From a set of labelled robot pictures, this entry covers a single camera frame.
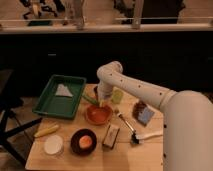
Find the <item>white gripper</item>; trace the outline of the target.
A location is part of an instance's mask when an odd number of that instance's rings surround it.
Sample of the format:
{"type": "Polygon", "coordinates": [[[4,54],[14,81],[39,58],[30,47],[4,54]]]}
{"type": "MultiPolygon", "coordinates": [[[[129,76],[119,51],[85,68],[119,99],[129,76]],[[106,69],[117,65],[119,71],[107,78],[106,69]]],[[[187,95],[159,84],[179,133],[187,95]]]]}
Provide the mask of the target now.
{"type": "Polygon", "coordinates": [[[112,95],[111,91],[105,91],[100,88],[97,89],[97,92],[98,92],[98,101],[99,102],[108,100],[112,95]]]}

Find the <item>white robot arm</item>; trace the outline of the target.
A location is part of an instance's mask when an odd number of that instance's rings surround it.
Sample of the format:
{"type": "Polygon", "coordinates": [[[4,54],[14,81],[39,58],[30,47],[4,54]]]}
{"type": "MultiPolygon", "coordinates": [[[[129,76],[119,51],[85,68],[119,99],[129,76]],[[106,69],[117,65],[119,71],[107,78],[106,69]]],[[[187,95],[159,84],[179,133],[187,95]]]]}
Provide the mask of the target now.
{"type": "Polygon", "coordinates": [[[163,171],[213,171],[213,103],[202,93],[176,92],[122,72],[118,61],[97,69],[98,99],[118,87],[164,115],[163,171]]]}

